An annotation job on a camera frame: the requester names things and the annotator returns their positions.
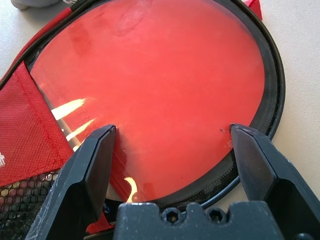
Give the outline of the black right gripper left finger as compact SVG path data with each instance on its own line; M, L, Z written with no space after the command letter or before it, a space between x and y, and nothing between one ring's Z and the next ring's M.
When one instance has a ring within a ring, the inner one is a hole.
M61 168L27 240L82 240L100 218L111 176L115 125L94 130Z

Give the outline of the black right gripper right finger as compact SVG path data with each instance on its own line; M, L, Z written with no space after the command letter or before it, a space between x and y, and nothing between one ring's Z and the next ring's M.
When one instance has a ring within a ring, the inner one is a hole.
M320 238L320 201L295 166L258 130L230 127L240 182L250 201L267 203L287 240Z

